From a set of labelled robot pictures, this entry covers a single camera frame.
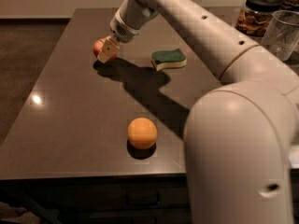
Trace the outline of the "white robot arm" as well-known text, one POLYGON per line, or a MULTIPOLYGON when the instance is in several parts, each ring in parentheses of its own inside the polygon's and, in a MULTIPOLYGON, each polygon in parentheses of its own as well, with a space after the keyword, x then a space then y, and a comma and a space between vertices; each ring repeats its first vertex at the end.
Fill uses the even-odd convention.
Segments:
POLYGON ((195 103, 185 124, 193 224, 293 224, 289 152, 298 133, 299 77, 191 0, 124 0, 99 60, 156 13, 222 84, 195 103))

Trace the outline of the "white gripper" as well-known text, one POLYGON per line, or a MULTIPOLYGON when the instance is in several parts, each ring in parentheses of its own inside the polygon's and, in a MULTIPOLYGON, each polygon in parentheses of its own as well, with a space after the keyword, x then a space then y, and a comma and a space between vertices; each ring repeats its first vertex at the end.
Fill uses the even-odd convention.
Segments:
MULTIPOLYGON (((145 21, 146 17, 140 11, 118 10, 110 22, 110 29, 120 42, 128 43, 140 33, 145 21)), ((102 51, 97 55, 101 63, 106 63, 120 49, 120 43, 114 36, 106 37, 102 51)))

